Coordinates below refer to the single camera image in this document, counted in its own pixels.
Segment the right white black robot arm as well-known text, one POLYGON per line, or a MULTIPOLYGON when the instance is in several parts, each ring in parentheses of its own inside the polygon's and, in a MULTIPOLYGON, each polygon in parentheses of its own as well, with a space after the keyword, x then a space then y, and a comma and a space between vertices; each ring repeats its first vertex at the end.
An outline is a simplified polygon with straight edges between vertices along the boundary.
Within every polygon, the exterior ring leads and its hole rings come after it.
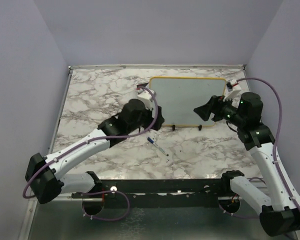
POLYGON ((257 163, 268 194, 255 187, 240 171, 222 174, 219 189, 226 195, 242 197, 257 213, 263 230, 271 237, 300 230, 300 195, 293 187, 274 149, 275 138, 261 122, 263 102, 258 94, 245 92, 238 107, 225 96, 213 95, 193 111, 203 120, 225 120, 237 128, 237 135, 257 163))

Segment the blue whiteboard marker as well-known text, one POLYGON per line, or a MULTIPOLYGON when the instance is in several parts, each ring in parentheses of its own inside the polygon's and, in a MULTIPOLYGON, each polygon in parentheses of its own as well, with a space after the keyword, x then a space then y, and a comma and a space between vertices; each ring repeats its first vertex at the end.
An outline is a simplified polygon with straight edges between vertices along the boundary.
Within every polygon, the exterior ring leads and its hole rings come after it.
POLYGON ((165 156, 169 156, 169 154, 168 153, 166 153, 165 152, 165 150, 162 148, 162 147, 160 147, 152 138, 150 138, 150 137, 147 137, 147 141, 149 142, 149 143, 151 143, 153 146, 155 146, 161 153, 163 153, 165 156))

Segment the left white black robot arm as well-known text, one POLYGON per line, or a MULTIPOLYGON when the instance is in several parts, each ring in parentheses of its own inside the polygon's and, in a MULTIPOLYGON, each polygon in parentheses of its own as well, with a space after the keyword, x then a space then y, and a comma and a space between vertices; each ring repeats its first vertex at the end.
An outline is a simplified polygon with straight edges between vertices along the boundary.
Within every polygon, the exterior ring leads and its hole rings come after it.
POLYGON ((40 153, 31 156, 25 173, 26 187, 40 204, 63 193, 83 192, 96 197, 101 186, 95 173, 70 174, 69 171, 89 157, 134 137, 133 131, 137 129, 143 128, 145 133, 158 131, 164 121, 162 108, 155 100, 133 98, 121 112, 104 120, 78 142, 46 156, 40 153))

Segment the yellow framed whiteboard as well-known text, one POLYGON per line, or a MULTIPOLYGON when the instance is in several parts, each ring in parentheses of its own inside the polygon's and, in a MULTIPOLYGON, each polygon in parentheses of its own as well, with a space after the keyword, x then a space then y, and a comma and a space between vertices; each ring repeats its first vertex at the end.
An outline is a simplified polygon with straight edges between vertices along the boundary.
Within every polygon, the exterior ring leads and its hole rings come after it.
POLYGON ((154 76, 148 87, 156 92, 164 128, 208 128, 215 123, 203 121, 194 109, 206 104, 211 96, 224 95, 226 82, 224 78, 154 76))

